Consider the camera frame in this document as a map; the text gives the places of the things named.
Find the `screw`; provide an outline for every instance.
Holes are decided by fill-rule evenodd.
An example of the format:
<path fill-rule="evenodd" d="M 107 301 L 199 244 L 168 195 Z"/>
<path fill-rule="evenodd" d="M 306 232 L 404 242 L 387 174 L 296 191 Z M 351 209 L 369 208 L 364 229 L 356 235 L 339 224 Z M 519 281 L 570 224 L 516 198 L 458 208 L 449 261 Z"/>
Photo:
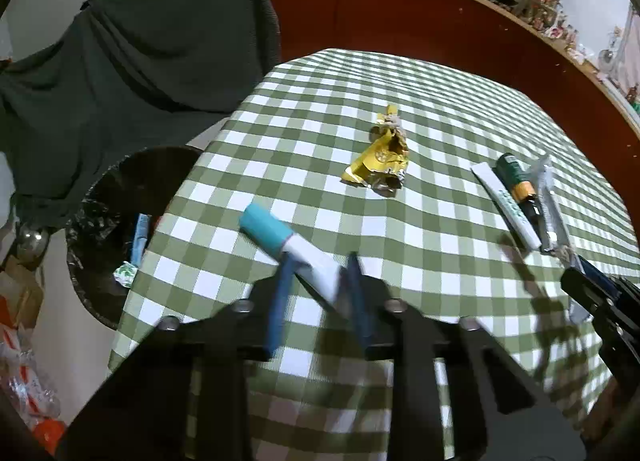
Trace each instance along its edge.
<path fill-rule="evenodd" d="M 236 303 L 234 304 L 234 311 L 236 313 L 250 313 L 253 308 L 254 303 L 246 298 L 236 300 Z"/>
<path fill-rule="evenodd" d="M 389 313 L 402 313 L 406 309 L 406 302 L 399 298 L 390 298 L 385 301 L 385 309 Z"/>
<path fill-rule="evenodd" d="M 180 327 L 180 319 L 177 316 L 163 316 L 158 322 L 158 329 L 162 331 L 175 331 Z"/>
<path fill-rule="evenodd" d="M 476 320 L 472 316 L 463 316 L 458 321 L 458 324 L 460 325 L 460 327 L 462 327 L 462 329 L 466 329 L 467 331 L 477 331 L 482 327 L 480 325 L 480 322 L 478 322 L 478 320 Z"/>

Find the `trash bin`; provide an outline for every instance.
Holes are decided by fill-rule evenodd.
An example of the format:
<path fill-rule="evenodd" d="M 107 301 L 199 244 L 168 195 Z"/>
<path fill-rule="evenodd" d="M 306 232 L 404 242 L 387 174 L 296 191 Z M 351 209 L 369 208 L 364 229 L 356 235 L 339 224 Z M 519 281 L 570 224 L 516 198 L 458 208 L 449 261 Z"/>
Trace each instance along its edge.
<path fill-rule="evenodd" d="M 105 326 L 116 329 L 129 289 L 114 270 L 129 261 L 139 214 L 151 216 L 148 238 L 201 150 L 150 148 L 112 166 L 87 192 L 65 229 L 67 265 L 78 298 Z"/>

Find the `yellow wrapper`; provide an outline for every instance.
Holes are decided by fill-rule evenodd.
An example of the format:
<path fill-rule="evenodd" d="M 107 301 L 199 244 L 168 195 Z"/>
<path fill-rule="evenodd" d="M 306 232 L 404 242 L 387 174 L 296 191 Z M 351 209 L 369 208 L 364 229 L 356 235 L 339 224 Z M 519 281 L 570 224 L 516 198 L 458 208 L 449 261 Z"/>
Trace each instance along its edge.
<path fill-rule="evenodd" d="M 398 108 L 388 105 L 386 115 L 379 114 L 380 137 L 348 166 L 341 178 L 379 190 L 395 190 L 404 183 L 409 149 L 400 129 Z"/>

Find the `orange plastic object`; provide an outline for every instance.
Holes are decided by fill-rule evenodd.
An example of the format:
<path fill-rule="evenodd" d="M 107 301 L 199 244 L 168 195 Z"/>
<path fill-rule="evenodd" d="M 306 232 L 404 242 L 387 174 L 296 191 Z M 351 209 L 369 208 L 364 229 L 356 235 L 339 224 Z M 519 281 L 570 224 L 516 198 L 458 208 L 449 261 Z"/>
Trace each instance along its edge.
<path fill-rule="evenodd" d="M 47 452 L 53 455 L 60 438 L 65 432 L 65 424 L 56 419 L 45 418 L 33 429 L 33 435 Z"/>

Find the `checkered tablecloth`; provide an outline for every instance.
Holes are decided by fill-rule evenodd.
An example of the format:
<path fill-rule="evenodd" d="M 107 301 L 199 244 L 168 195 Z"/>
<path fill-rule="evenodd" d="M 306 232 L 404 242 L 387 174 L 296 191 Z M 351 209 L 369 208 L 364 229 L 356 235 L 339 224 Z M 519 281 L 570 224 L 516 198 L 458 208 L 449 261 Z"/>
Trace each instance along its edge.
<path fill-rule="evenodd" d="M 394 198 L 340 181 L 387 104 L 398 106 L 410 148 Z M 274 261 L 238 233 L 240 214 L 257 202 L 340 262 L 357 251 L 365 273 L 426 315 L 477 316 L 579 420 L 610 374 L 591 325 L 568 322 L 559 263 L 522 258 L 470 171 L 504 152 L 528 163 L 550 153 L 578 252 L 638 282 L 622 200 L 526 96 L 418 60 L 326 50 L 277 66 L 197 161 L 145 253 L 110 368 L 161 316 L 209 317 L 273 273 Z M 446 376 L 436 367 L 450 455 Z M 384 459 L 392 366 L 364 362 L 347 324 L 298 281 L 284 346 L 249 385 L 256 459 Z"/>

